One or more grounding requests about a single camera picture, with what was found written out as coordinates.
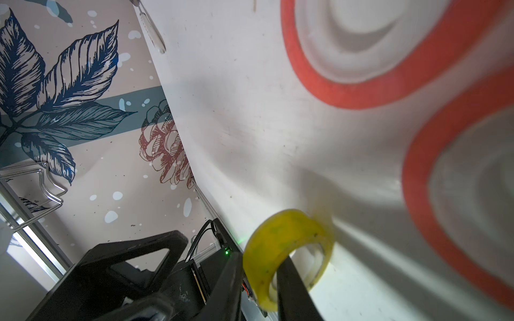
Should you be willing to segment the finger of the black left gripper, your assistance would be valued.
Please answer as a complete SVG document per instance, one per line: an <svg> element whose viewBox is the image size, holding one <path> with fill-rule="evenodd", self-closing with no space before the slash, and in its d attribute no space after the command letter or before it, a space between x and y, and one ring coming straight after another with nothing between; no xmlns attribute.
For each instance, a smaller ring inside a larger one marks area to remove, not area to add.
<svg viewBox="0 0 514 321"><path fill-rule="evenodd" d="M171 320L174 315L173 302L161 294L154 294L124 305L96 320Z"/></svg>
<svg viewBox="0 0 514 321"><path fill-rule="evenodd" d="M102 243L86 253L76 266L80 275L93 284L128 297L144 297L158 291L178 263L188 239L180 231L148 238ZM155 271L140 270L130 259L167 250Z"/></svg>

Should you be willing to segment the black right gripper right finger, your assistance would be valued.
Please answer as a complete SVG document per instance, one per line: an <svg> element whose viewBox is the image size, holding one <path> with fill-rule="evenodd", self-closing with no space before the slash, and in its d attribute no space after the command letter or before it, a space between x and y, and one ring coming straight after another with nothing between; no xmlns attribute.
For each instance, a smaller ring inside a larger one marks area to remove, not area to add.
<svg viewBox="0 0 514 321"><path fill-rule="evenodd" d="M277 270L278 319L323 321L289 257Z"/></svg>

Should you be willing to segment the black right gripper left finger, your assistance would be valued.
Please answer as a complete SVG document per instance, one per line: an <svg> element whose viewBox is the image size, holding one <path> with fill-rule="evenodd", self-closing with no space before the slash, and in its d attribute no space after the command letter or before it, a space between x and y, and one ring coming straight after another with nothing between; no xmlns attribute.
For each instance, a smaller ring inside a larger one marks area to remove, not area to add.
<svg viewBox="0 0 514 321"><path fill-rule="evenodd" d="M240 320L244 270L242 254L218 250L200 263L210 293L195 320Z"/></svg>

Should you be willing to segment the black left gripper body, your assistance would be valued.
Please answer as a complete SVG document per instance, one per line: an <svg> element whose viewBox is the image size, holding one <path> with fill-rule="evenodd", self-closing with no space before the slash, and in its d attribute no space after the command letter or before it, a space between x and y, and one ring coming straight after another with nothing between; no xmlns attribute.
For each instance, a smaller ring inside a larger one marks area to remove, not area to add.
<svg viewBox="0 0 514 321"><path fill-rule="evenodd" d="M154 294L161 294L173 302L175 315L171 320L195 320L209 296L203 292L202 279L198 277L197 268L192 261L179 259L160 289L144 297L128 297L123 293L101 288L80 275L76 266L37 305L29 315L29 320L96 320L124 305Z"/></svg>

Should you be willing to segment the yellow core tape roll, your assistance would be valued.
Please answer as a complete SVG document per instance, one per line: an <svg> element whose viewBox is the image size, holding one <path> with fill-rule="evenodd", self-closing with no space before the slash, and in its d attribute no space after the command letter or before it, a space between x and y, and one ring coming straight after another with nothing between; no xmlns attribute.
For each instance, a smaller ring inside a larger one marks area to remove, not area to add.
<svg viewBox="0 0 514 321"><path fill-rule="evenodd" d="M321 220L298 209L287 209L264 221L252 234L243 268L256 301L267 312L278 311L277 271L293 261L306 289L321 279L333 253L335 238Z"/></svg>

